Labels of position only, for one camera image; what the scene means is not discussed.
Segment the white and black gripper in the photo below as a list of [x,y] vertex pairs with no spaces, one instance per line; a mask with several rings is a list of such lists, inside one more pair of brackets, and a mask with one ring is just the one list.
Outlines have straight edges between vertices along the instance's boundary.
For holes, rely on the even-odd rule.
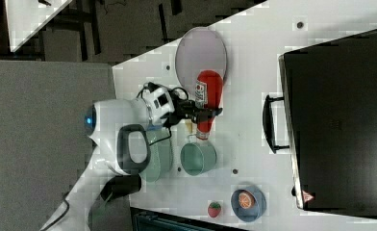
[[[183,119],[191,119],[196,110],[187,92],[178,87],[170,89],[160,84],[144,84],[140,97],[146,102],[149,121],[153,127],[171,127]],[[222,113],[222,108],[199,109],[194,113],[194,122],[206,122]]]

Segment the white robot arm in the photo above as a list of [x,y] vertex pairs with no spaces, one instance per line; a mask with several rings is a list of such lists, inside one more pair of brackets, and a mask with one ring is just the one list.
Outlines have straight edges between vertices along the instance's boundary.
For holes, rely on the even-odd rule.
[[62,204],[39,231],[90,231],[88,214],[96,199],[116,176],[143,172],[151,158],[147,132],[183,119],[205,122],[222,113],[220,107],[200,108],[174,89],[147,82],[133,99],[97,101],[84,118],[87,136],[95,143],[90,160]]

